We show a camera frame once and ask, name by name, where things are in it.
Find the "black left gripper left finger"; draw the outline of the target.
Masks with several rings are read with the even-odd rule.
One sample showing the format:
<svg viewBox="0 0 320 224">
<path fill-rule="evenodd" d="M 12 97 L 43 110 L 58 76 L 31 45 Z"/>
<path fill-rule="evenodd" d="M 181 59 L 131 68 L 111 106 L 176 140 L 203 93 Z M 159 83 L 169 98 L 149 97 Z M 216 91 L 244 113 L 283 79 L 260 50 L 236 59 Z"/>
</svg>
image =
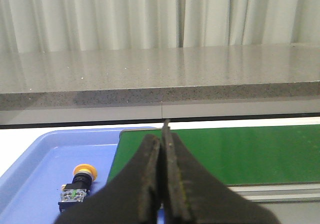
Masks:
<svg viewBox="0 0 320 224">
<path fill-rule="evenodd" d="M 57 224 L 155 224 L 161 199 L 158 188 L 160 139 L 147 134 L 125 167 L 83 203 L 68 208 Z"/>
</svg>

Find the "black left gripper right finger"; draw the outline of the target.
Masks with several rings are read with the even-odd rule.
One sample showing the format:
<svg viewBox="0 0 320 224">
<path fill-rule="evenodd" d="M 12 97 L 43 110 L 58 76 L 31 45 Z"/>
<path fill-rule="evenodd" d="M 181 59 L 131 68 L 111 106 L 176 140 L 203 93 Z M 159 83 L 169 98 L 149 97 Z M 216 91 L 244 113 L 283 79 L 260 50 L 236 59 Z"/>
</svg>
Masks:
<svg viewBox="0 0 320 224">
<path fill-rule="evenodd" d="M 168 224 L 278 224 L 270 210 L 245 199 L 213 176 L 165 120 L 161 180 Z"/>
</svg>

